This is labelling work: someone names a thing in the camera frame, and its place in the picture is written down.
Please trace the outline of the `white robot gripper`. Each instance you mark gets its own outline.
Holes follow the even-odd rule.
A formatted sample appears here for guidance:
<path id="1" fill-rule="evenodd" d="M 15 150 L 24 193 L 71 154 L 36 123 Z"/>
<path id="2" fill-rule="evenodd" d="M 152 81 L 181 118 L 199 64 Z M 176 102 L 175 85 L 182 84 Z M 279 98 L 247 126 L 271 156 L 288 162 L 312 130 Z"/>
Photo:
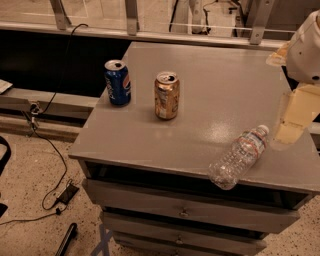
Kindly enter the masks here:
<path id="1" fill-rule="evenodd" d="M 320 10 L 312 12 L 292 36 L 270 54 L 266 63 L 285 66 L 290 78 L 303 82 L 289 93 L 274 140 L 291 145 L 320 114 Z"/>

